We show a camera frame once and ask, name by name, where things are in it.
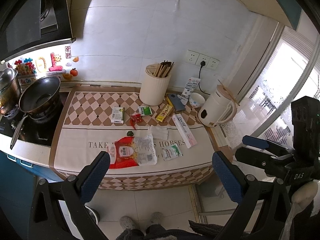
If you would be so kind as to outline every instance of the gray sneaker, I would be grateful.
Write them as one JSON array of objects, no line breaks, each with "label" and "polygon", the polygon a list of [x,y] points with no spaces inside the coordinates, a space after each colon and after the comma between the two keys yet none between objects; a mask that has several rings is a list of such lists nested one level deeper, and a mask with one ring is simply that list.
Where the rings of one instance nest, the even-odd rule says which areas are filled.
[{"label": "gray sneaker", "polygon": [[120,218],[119,223],[120,223],[120,225],[121,225],[123,230],[126,230],[126,229],[130,229],[130,230],[137,229],[137,226],[136,226],[135,222],[133,221],[133,219],[131,217],[124,216],[124,217]]},{"label": "gray sneaker", "polygon": [[151,225],[161,225],[162,219],[163,219],[162,213],[154,212],[153,214],[151,214],[150,224]]}]

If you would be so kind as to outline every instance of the wok handle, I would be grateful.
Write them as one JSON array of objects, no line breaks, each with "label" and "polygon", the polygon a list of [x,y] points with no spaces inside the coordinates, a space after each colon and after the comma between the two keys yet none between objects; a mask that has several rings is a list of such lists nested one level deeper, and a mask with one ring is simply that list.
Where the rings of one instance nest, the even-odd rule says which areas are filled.
[{"label": "wok handle", "polygon": [[10,150],[12,150],[12,148],[14,147],[14,145],[16,144],[19,134],[20,134],[20,129],[21,126],[23,124],[23,121],[28,117],[28,114],[24,114],[23,118],[21,119],[21,121],[18,123],[16,130],[14,131],[14,134],[12,136],[12,140],[11,140],[11,144],[10,144]]}]

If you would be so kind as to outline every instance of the metal screw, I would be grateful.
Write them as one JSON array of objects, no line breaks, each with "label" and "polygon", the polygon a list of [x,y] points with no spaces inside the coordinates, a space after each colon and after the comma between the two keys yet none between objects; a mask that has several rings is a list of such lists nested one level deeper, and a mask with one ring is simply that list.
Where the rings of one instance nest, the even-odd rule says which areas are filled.
[{"label": "metal screw", "polygon": [[280,185],[282,185],[282,184],[283,184],[283,180],[280,179],[280,178],[278,178],[278,179],[277,179],[277,183],[280,184]]},{"label": "metal screw", "polygon": [[68,181],[74,181],[76,179],[76,176],[75,175],[70,175],[67,180]]},{"label": "metal screw", "polygon": [[254,181],[255,177],[251,174],[247,175],[247,180]]},{"label": "metal screw", "polygon": [[43,185],[46,181],[47,181],[46,179],[39,180],[39,185]]}]

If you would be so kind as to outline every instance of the wall socket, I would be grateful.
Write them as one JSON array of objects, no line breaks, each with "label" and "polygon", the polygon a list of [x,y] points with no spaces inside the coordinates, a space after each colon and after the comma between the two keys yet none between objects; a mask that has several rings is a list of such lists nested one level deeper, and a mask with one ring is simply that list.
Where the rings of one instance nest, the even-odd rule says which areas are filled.
[{"label": "wall socket", "polygon": [[207,64],[208,64],[209,60],[210,60],[210,57],[208,57],[208,56],[206,56],[206,55],[203,55],[203,54],[200,54],[199,57],[198,57],[198,59],[197,59],[197,61],[196,61],[196,65],[197,65],[197,66],[201,66],[200,63],[201,63],[202,61],[204,61],[204,62],[205,62],[204,67],[207,67]]},{"label": "wall socket", "polygon": [[191,50],[187,50],[187,53],[185,55],[185,62],[188,62],[190,64],[195,64],[197,59],[199,57],[199,53],[196,53],[194,51],[191,51]]},{"label": "wall socket", "polygon": [[217,59],[215,59],[215,58],[211,57],[211,58],[209,59],[208,64],[207,64],[207,65],[205,65],[205,67],[206,67],[206,68],[210,68],[210,69],[214,70],[214,69],[216,69],[216,68],[217,68],[217,66],[218,66],[219,62],[220,62],[219,60],[217,60]]}]

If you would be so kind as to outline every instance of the cabinet handle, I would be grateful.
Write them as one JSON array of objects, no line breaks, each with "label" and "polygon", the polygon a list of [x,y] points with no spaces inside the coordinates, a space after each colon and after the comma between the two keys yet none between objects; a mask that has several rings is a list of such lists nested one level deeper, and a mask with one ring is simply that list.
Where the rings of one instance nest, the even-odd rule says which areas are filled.
[{"label": "cabinet handle", "polygon": [[33,163],[29,163],[29,162],[26,162],[26,161],[23,161],[23,160],[20,160],[20,163],[23,166],[27,166],[29,168],[33,168]]},{"label": "cabinet handle", "polygon": [[10,160],[10,161],[13,161],[13,162],[17,162],[17,157],[13,157],[12,155],[9,155],[7,154],[7,158]]}]

